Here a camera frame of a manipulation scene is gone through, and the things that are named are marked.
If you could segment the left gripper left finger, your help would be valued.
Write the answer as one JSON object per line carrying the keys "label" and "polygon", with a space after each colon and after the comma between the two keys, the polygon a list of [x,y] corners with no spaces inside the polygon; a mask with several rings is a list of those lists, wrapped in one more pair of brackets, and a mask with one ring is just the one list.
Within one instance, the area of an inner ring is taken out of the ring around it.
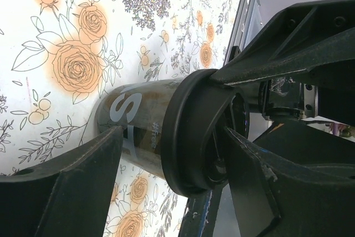
{"label": "left gripper left finger", "polygon": [[47,162],[1,176],[1,236],[103,236],[122,127]]}

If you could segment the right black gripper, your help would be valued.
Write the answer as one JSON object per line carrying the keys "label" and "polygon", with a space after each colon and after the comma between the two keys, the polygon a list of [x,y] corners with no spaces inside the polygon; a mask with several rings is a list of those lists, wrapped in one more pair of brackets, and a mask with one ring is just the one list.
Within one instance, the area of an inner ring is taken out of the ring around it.
{"label": "right black gripper", "polygon": [[271,119],[354,120],[354,0],[304,2],[281,10],[211,80],[254,82],[251,111]]}

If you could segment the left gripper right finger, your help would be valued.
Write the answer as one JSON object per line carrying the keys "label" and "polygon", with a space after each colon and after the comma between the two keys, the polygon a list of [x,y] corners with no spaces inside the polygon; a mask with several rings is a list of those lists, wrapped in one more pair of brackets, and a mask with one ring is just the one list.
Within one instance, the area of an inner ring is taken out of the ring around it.
{"label": "left gripper right finger", "polygon": [[354,142],[311,127],[223,135],[241,236],[354,235]]}

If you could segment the black cup lid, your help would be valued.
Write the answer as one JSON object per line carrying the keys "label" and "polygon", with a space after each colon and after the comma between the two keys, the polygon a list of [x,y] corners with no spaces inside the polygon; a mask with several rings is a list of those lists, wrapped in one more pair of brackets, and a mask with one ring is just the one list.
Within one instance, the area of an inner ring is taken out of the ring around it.
{"label": "black cup lid", "polygon": [[196,197],[227,182],[224,128],[248,136],[250,109],[241,89],[214,83],[215,69],[197,70],[178,85],[161,134],[165,180],[177,194]]}

